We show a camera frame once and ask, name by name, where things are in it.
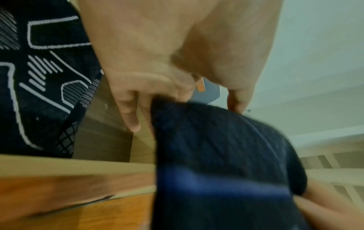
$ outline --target white surface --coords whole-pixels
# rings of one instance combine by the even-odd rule
[[[249,115],[297,146],[364,133],[363,12],[363,0],[286,0]],[[212,104],[226,108],[220,91]]]

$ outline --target dark cloth with blue stripe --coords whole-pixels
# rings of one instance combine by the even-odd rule
[[[310,229],[292,194],[307,177],[272,127],[197,103],[156,99],[157,194],[152,229]]]

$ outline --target hand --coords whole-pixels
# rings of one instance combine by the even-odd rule
[[[309,181],[303,197],[295,202],[307,220],[317,230],[361,230],[364,212],[338,193],[333,193],[314,181]]]
[[[206,77],[242,112],[273,43],[282,0],[79,0],[83,24],[126,126],[154,95],[187,101]]]

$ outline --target folded garment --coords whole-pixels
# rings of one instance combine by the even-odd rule
[[[1,0],[0,152],[72,157],[100,71],[66,0]]]
[[[155,230],[306,230],[293,202],[307,185],[288,140],[243,115],[155,99]]]

